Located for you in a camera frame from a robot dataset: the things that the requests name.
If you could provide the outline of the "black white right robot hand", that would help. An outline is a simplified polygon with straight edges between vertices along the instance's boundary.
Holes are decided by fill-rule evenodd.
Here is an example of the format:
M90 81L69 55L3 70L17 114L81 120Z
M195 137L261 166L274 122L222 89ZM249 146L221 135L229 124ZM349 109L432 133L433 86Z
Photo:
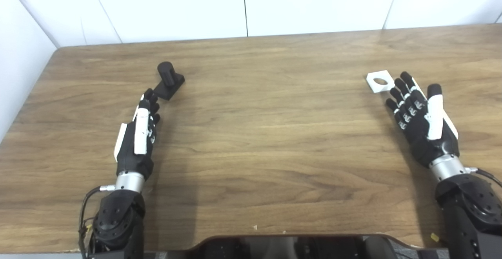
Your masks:
M386 105L414 159L427 167L443 156L459 157L458 131L444 109L441 85L430 84L424 92L408 72L394 83Z

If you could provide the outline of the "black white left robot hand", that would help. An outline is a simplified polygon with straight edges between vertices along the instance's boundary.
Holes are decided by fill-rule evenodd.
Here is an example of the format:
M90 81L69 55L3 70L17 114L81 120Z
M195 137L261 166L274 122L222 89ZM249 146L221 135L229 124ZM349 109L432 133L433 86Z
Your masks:
M149 88L141 96L131 122L121 124L114 148L117 175L128 171L141 174L145 180L152 175L159 108L158 97Z

